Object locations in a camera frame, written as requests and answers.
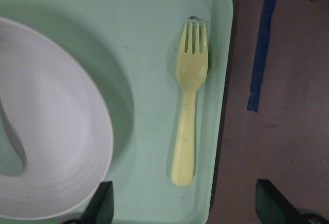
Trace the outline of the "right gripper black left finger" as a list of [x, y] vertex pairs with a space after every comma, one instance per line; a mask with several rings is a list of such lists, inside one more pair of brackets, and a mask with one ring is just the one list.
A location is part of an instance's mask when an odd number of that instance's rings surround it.
[[114, 217], [114, 191], [111, 181], [101, 182], [80, 217], [68, 219], [67, 223], [110, 224]]

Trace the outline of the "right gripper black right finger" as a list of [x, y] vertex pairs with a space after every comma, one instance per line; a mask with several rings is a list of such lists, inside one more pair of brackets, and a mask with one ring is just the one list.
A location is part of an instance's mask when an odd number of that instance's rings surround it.
[[261, 223], [328, 223], [318, 214], [299, 212], [267, 179], [257, 180], [255, 211]]

